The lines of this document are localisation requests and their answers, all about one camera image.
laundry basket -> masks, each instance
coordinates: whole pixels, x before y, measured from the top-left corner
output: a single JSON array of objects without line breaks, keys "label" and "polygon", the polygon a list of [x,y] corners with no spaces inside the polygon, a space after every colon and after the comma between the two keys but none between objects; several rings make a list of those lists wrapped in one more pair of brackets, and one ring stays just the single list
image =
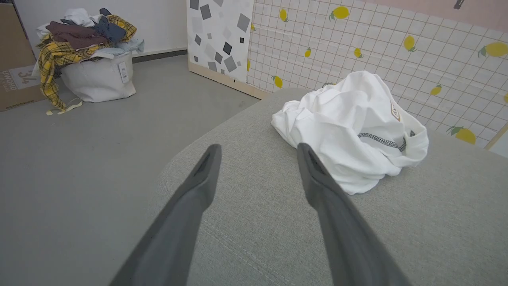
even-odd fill
[{"label": "laundry basket", "polygon": [[65,85],[81,100],[102,102],[136,93],[132,83],[132,53],[71,64],[61,70]]}]

yellow plaid shirt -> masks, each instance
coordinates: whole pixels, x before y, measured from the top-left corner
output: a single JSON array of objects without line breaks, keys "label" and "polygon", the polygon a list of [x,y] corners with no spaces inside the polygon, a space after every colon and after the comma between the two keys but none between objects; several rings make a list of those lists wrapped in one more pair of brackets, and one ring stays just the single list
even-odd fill
[{"label": "yellow plaid shirt", "polygon": [[[136,33],[136,27],[116,15],[107,16],[108,22],[118,25],[126,31],[122,42],[128,42]],[[111,47],[107,42],[91,48],[80,49],[76,51],[68,42],[55,42],[51,34],[42,39],[42,43],[37,45],[41,49],[39,54],[39,69],[41,71],[41,92],[46,96],[51,104],[65,111],[65,103],[58,97],[58,85],[54,79],[55,66],[64,66],[67,64],[78,63],[90,58],[98,49]]]}]

white wall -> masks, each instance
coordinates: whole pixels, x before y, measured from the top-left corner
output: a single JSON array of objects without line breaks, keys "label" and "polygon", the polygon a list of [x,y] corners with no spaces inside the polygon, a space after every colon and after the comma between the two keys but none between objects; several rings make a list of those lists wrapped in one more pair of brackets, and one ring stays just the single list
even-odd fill
[{"label": "white wall", "polygon": [[508,131],[505,132],[489,150],[508,158]]},{"label": "white wall", "polygon": [[36,56],[40,43],[35,28],[60,21],[70,8],[85,8],[90,15],[107,8],[138,28],[145,40],[145,52],[187,49],[185,0],[15,0]]}]

gray floor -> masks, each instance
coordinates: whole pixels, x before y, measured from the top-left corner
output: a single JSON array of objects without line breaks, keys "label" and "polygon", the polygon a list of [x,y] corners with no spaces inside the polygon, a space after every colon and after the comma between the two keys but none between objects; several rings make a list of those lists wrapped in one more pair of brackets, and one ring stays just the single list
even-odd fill
[{"label": "gray floor", "polygon": [[127,99],[0,112],[0,285],[107,285],[149,225],[163,166],[258,101],[190,73],[186,56],[134,73]]}]

gray fabric surface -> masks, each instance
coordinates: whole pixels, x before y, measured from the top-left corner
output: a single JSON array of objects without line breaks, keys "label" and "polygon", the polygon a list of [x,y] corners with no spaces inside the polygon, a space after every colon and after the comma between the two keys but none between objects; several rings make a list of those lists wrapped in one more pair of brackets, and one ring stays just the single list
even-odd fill
[{"label": "gray fabric surface", "polygon": [[[188,285],[331,285],[296,150],[271,115],[306,91],[284,89],[176,155],[158,181],[154,218],[206,148],[223,146],[215,201],[203,216]],[[429,131],[427,158],[352,196],[414,285],[506,285],[508,160]]]}]

